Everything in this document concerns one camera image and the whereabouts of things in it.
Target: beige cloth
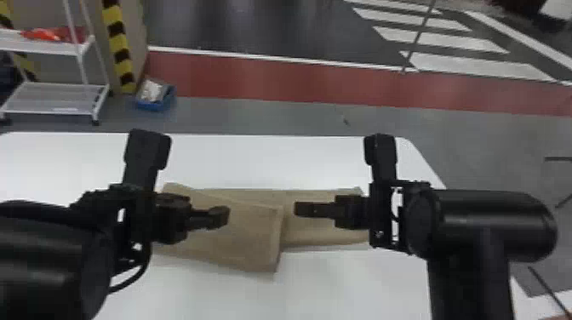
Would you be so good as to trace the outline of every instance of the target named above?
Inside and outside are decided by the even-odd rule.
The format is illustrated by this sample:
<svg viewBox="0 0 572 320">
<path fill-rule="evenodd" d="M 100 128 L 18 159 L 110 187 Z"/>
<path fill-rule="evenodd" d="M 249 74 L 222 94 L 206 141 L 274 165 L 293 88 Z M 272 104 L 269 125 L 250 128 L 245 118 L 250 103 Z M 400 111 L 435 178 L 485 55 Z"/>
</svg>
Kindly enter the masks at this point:
<svg viewBox="0 0 572 320">
<path fill-rule="evenodd" d="M 268 190 L 268 189 L 208 189 L 210 195 L 240 199 L 284 207 L 282 247 L 324 246 L 363 243 L 368 241 L 367 231 L 344 230 L 334 227 L 331 219 L 303 218 L 294 215 L 294 203 L 333 202 L 335 195 L 362 194 L 360 188 L 339 190 Z"/>
<path fill-rule="evenodd" d="M 189 232 L 172 246 L 155 246 L 159 254 L 204 260 L 244 271 L 276 271 L 280 253 L 283 210 L 210 196 L 186 186 L 167 184 L 163 192 L 188 196 L 197 209 L 226 205 L 228 225 L 212 231 Z"/>
<path fill-rule="evenodd" d="M 218 230 L 190 232 L 174 246 L 155 252 L 206 260 L 244 271 L 276 271 L 280 249 L 316 245 L 342 245 L 368 241 L 366 231 L 334 227 L 330 219 L 294 215 L 294 202 L 332 202 L 338 194 L 361 194 L 359 188 L 331 191 L 207 189 L 168 183 L 163 192 L 188 196 L 193 207 L 226 205 L 229 223 Z"/>
</svg>

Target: yellow and black striped post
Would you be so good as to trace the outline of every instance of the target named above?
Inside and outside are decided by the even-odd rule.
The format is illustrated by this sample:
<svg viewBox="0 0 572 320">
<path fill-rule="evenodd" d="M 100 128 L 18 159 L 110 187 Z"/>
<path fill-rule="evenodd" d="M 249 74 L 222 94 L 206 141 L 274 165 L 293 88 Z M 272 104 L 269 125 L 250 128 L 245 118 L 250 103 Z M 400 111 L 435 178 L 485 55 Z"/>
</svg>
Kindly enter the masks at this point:
<svg viewBox="0 0 572 320">
<path fill-rule="evenodd" d="M 109 35 L 109 48 L 112 51 L 115 72 L 121 83 L 121 91 L 125 94 L 135 92 L 135 76 L 133 62 L 129 53 L 129 45 L 125 36 L 125 24 L 119 0 L 103 1 L 103 22 Z"/>
<path fill-rule="evenodd" d="M 0 0 L 0 26 L 8 29 L 14 29 L 10 8 L 4 0 Z M 36 67 L 34 66 L 34 63 L 28 59 L 26 54 L 16 52 L 14 59 L 14 63 L 26 74 L 28 80 L 37 81 Z"/>
</svg>

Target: white shelf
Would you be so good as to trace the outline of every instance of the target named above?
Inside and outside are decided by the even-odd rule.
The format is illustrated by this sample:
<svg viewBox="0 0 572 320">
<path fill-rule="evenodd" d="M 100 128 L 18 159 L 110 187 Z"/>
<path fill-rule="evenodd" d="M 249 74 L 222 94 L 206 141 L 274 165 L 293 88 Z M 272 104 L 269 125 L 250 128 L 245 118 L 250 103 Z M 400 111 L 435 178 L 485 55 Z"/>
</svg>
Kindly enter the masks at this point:
<svg viewBox="0 0 572 320">
<path fill-rule="evenodd" d="M 94 42 L 93 35 L 89 35 L 84 43 L 79 44 L 79 54 L 84 55 Z M 0 29 L 0 50 L 27 52 L 34 54 L 77 55 L 75 44 L 63 42 L 50 42 L 43 40 L 30 40 L 22 37 L 20 31 Z"/>
<path fill-rule="evenodd" d="M 23 82 L 0 113 L 96 115 L 109 85 Z"/>
</svg>

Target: shelf rack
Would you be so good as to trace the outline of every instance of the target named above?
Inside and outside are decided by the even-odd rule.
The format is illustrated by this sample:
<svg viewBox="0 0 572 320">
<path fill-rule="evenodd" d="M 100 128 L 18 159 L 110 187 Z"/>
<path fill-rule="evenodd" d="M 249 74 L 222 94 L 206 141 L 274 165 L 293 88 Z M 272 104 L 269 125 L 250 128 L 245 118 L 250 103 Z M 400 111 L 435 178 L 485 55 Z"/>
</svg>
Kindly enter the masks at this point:
<svg viewBox="0 0 572 320">
<path fill-rule="evenodd" d="M 79 0 L 82 15 L 89 31 L 89 35 L 83 43 L 79 43 L 77 40 L 69 0 L 62 0 L 62 2 L 66 11 L 72 43 L 30 40 L 22 37 L 18 30 L 0 29 L 0 50 L 8 51 L 12 60 L 14 60 L 14 52 L 75 56 L 82 84 L 32 82 L 21 67 L 15 63 L 24 81 L 0 107 L 0 123 L 9 123 L 7 114 L 10 113 L 34 113 L 88 115 L 91 116 L 93 125 L 100 124 L 99 112 L 109 94 L 109 77 L 103 56 L 95 40 L 94 28 L 89 19 L 85 2 Z M 96 50 L 105 84 L 89 84 L 83 65 L 83 57 L 92 46 Z"/>
</svg>

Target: blue bin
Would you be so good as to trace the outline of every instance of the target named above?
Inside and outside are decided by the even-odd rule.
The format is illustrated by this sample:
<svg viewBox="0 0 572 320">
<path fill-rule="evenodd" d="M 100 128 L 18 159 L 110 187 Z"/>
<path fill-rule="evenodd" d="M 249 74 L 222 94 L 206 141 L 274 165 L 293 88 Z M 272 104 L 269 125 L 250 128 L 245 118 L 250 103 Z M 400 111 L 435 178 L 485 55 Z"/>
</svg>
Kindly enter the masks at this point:
<svg viewBox="0 0 572 320">
<path fill-rule="evenodd" d="M 161 101 L 145 101 L 145 100 L 135 100 L 135 104 L 138 108 L 148 111 L 165 111 L 167 108 L 171 106 L 175 97 L 176 89 L 174 86 L 169 85 L 167 87 L 167 93 Z"/>
</svg>

